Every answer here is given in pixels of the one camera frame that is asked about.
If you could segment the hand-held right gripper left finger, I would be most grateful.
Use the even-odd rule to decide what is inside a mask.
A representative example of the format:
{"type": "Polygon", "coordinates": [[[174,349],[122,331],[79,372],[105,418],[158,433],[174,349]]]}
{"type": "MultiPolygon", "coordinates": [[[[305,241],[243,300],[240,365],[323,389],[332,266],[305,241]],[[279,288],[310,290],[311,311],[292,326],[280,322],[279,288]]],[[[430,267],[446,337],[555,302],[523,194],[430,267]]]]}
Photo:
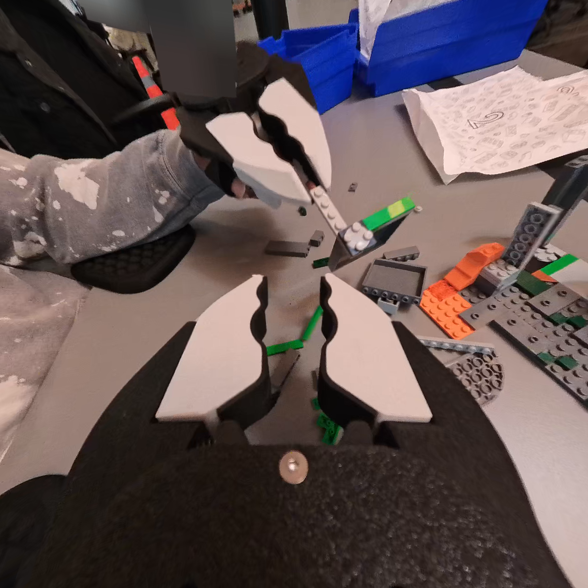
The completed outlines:
{"type": "Polygon", "coordinates": [[[248,428],[273,409],[263,343],[267,305],[267,277],[252,275],[198,317],[157,421],[200,421],[215,428],[233,420],[248,428]]]}

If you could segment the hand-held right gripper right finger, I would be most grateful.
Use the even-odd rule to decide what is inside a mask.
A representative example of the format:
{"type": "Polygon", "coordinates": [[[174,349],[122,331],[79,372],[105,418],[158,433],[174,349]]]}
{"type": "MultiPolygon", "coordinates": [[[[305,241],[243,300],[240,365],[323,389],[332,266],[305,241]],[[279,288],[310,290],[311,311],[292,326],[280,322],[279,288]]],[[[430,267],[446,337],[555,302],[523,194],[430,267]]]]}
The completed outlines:
{"type": "Polygon", "coordinates": [[[332,273],[320,280],[318,403],[346,428],[361,420],[429,423],[432,412],[391,319],[332,273]]]}

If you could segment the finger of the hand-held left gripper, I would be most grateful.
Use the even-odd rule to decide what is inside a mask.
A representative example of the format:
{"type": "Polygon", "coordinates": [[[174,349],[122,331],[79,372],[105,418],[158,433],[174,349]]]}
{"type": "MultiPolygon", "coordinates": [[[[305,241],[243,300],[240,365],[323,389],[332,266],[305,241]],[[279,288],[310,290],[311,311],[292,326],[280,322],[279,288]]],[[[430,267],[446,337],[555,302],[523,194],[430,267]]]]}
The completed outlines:
{"type": "Polygon", "coordinates": [[[259,200],[272,208],[279,208],[282,203],[296,207],[311,205],[309,192],[294,167],[256,135],[248,114],[221,114],[205,126],[232,158],[237,177],[253,189],[259,200]]]}
{"type": "Polygon", "coordinates": [[[270,83],[258,105],[263,127],[282,154],[307,165],[315,183],[330,190],[332,160],[319,112],[285,78],[270,83]]]}

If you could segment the small grey green lego assembly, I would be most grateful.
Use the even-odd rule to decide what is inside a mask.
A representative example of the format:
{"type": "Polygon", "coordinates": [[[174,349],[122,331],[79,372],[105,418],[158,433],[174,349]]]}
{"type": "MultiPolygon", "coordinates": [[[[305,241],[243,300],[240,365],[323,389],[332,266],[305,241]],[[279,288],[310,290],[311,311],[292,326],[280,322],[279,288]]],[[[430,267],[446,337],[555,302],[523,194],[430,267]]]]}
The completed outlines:
{"type": "Polygon", "coordinates": [[[347,224],[323,187],[314,187],[309,195],[335,235],[328,262],[330,272],[385,246],[404,220],[416,210],[415,202],[405,197],[364,219],[347,224]]]}

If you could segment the person's left forearm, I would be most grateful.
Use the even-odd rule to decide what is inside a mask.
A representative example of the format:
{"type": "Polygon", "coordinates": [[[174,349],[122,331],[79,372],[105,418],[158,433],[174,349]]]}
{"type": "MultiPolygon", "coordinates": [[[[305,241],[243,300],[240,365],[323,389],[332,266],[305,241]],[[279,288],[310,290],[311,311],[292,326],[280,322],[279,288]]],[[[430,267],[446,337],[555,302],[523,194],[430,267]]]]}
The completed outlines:
{"type": "Polygon", "coordinates": [[[102,159],[1,150],[1,265],[69,265],[158,239],[223,195],[176,131],[102,159]]]}

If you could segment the small green lego piece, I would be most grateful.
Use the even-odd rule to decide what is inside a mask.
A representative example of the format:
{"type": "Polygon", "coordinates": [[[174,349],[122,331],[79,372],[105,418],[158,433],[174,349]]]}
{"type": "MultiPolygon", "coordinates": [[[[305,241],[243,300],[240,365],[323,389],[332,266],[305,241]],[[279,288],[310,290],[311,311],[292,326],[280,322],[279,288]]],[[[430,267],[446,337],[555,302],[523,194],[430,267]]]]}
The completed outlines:
{"type": "Polygon", "coordinates": [[[318,415],[316,424],[323,431],[322,443],[328,446],[337,445],[343,436],[344,429],[323,412],[317,396],[312,398],[311,405],[318,415]]]}

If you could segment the thin light grey lego plate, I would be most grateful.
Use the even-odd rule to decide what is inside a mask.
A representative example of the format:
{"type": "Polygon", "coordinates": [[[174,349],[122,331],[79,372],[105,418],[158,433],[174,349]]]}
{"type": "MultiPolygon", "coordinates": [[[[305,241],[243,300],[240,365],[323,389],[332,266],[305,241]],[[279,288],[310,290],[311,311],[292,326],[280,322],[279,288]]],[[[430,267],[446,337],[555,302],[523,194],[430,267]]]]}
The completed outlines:
{"type": "Polygon", "coordinates": [[[481,354],[496,356],[496,349],[490,343],[480,343],[469,341],[466,339],[455,340],[455,339],[444,339],[439,337],[416,337],[425,347],[430,349],[440,349],[458,352],[462,354],[481,354]]]}

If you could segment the orange lego plate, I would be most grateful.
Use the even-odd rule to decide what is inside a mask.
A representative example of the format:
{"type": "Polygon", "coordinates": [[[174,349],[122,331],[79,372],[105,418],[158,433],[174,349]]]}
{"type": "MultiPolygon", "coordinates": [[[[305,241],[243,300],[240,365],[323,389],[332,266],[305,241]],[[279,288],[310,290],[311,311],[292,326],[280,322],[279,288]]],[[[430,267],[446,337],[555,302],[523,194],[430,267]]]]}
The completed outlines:
{"type": "Polygon", "coordinates": [[[419,307],[451,339],[459,341],[475,331],[461,317],[471,303],[445,279],[423,290],[419,307]]]}

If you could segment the dark grey long lego brick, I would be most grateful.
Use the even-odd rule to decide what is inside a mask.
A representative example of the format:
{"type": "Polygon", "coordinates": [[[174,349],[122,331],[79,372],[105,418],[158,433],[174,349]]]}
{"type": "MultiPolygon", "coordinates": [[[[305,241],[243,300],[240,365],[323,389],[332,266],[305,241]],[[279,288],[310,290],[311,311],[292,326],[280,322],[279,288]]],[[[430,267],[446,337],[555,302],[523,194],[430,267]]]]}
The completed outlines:
{"type": "Polygon", "coordinates": [[[311,245],[307,242],[295,242],[287,240],[271,240],[264,248],[264,254],[273,256],[287,256],[293,258],[306,258],[311,245]]]}

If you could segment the dark grey half-round lego plate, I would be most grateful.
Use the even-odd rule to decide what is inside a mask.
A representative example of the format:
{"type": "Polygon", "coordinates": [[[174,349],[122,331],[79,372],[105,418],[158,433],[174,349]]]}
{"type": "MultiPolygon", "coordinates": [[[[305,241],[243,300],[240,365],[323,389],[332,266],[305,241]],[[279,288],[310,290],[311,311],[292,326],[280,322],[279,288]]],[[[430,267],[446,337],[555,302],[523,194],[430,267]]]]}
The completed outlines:
{"type": "Polygon", "coordinates": [[[503,364],[494,350],[468,353],[454,358],[445,367],[462,383],[480,406],[498,397],[503,389],[503,364]]]}

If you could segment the orange lego slope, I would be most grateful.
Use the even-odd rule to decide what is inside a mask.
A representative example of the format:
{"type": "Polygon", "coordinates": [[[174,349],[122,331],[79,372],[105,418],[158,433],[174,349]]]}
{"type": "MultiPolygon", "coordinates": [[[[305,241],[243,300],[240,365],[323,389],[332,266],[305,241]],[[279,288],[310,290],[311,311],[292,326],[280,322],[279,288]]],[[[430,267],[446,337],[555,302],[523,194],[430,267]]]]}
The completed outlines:
{"type": "Polygon", "coordinates": [[[501,258],[505,247],[492,242],[483,244],[468,252],[459,263],[448,272],[444,280],[455,290],[463,290],[472,285],[481,271],[490,263],[501,258]]]}

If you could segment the grey lego baseplate build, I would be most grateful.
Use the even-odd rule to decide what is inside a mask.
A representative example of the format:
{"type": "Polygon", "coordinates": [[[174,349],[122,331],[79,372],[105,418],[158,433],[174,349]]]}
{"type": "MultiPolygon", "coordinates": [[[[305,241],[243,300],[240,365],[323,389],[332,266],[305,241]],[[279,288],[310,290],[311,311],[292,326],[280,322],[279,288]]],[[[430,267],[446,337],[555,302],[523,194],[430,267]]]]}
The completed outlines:
{"type": "Polygon", "coordinates": [[[459,317],[489,325],[587,407],[587,263],[552,244],[587,200],[587,156],[568,162],[542,202],[531,202],[501,257],[459,293],[459,317]]]}

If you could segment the person's left hand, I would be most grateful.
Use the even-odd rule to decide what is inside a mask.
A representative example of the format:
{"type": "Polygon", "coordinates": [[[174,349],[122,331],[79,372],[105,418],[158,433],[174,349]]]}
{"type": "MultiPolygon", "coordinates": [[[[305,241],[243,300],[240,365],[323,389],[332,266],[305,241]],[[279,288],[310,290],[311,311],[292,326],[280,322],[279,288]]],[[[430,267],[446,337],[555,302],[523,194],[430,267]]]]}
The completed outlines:
{"type": "Polygon", "coordinates": [[[257,199],[252,188],[237,177],[231,166],[221,160],[203,156],[197,151],[193,151],[192,154],[197,166],[225,195],[239,200],[257,199]]]}

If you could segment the blue storage bin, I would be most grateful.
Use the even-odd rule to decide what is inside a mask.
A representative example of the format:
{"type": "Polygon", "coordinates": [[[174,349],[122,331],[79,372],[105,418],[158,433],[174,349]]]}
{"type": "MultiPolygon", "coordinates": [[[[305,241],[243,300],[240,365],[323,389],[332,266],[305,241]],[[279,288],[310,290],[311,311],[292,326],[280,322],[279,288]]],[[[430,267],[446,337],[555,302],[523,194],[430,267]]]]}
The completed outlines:
{"type": "Polygon", "coordinates": [[[373,97],[517,59],[547,1],[452,1],[385,21],[354,78],[373,97]]]}
{"type": "Polygon", "coordinates": [[[322,115],[352,92],[358,25],[355,23],[283,31],[257,45],[269,55],[303,66],[322,115]]]}

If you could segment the black pole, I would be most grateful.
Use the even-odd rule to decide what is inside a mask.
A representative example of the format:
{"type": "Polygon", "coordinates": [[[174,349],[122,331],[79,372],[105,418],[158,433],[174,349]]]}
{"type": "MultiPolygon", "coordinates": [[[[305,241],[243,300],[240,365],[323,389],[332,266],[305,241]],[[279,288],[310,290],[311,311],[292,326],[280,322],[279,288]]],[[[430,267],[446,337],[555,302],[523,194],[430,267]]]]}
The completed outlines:
{"type": "Polygon", "coordinates": [[[259,40],[278,40],[290,29],[286,1],[251,1],[259,40]]]}

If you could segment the black jacket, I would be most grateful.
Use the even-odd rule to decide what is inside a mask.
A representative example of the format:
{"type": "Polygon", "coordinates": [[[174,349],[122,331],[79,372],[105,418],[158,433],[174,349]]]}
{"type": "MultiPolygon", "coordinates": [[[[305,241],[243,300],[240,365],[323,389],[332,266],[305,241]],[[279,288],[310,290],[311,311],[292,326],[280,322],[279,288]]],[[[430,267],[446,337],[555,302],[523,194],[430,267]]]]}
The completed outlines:
{"type": "Polygon", "coordinates": [[[103,158],[166,128],[159,114],[115,123],[147,98],[84,16],[60,1],[1,1],[1,149],[103,158]]]}

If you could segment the white printed paper bag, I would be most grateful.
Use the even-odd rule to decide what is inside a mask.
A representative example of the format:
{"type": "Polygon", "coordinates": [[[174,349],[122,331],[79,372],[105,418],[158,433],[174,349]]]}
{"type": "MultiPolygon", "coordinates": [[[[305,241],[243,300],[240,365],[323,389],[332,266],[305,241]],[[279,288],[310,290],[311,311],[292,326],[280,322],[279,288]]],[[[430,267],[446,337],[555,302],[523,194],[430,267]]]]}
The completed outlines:
{"type": "Polygon", "coordinates": [[[445,185],[587,149],[587,70],[544,80],[516,66],[477,82],[404,90],[418,143],[445,185]]]}

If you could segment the dark grey lego window frame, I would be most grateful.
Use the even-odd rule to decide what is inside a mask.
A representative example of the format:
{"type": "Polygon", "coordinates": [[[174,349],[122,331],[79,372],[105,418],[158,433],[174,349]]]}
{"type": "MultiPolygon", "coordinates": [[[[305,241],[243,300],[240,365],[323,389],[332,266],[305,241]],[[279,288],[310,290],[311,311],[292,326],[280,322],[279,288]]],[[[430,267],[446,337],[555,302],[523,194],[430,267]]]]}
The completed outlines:
{"type": "Polygon", "coordinates": [[[425,266],[386,259],[374,260],[359,290],[372,299],[419,305],[427,274],[425,266]]]}

